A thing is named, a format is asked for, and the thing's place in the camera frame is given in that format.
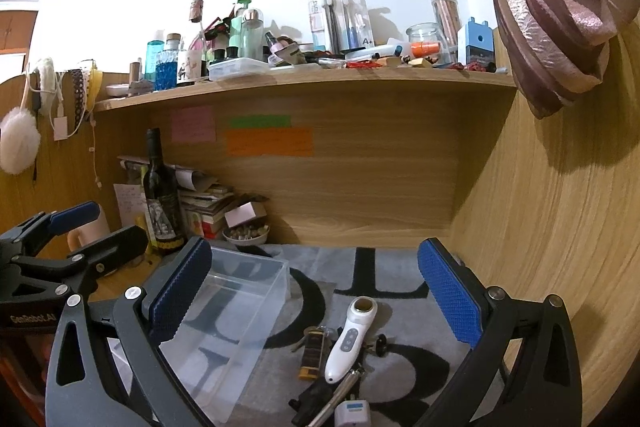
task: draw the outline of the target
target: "glass vial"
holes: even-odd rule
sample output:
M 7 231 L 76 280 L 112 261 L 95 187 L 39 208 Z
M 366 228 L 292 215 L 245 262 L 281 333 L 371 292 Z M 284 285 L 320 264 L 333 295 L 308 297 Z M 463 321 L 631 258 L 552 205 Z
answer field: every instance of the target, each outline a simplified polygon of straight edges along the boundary
M 262 60 L 262 44 L 264 43 L 264 22 L 262 12 L 249 8 L 242 15 L 240 34 L 240 56 Z
M 156 60 L 162 49 L 164 49 L 164 30 L 156 30 L 152 39 L 146 44 L 145 80 L 156 81 Z

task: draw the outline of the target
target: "orange sticky note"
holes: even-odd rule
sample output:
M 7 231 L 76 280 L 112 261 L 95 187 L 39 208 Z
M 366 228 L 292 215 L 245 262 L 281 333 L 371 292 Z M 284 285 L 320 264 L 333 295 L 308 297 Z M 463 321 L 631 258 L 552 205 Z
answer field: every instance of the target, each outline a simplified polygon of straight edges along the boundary
M 313 156 L 312 130 L 307 127 L 228 129 L 226 153 L 229 156 Z

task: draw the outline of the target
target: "clear plastic box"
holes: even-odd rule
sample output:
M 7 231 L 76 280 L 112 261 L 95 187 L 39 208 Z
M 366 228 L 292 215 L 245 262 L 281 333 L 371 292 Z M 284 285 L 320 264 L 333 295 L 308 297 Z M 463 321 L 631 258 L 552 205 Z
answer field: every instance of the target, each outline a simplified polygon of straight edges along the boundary
M 271 66 L 254 58 L 240 57 L 209 64 L 209 80 L 219 80 L 227 76 L 239 76 L 252 73 L 268 73 Z
M 231 416 L 289 296 L 289 263 L 212 247 L 211 271 L 172 340 L 160 349 L 191 397 L 217 423 Z M 112 345 L 124 382 L 130 369 Z

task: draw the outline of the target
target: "white facial device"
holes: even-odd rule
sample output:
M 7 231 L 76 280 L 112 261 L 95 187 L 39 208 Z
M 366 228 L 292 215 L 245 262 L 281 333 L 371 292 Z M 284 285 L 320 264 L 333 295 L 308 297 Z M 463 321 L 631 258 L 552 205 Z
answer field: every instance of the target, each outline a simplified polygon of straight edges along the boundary
M 369 297 L 353 299 L 347 310 L 344 330 L 329 353 L 324 367 L 324 379 L 336 383 L 344 378 L 355 363 L 364 336 L 378 311 L 378 303 Z

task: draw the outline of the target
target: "wine bottle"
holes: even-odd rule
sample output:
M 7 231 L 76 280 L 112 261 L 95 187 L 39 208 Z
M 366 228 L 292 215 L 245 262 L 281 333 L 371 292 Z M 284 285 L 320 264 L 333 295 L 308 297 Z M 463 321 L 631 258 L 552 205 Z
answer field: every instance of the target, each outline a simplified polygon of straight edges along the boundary
M 180 250 L 186 236 L 178 204 L 178 182 L 175 171 L 162 161 L 162 144 L 158 127 L 146 131 L 149 170 L 142 181 L 145 189 L 149 223 L 161 255 Z

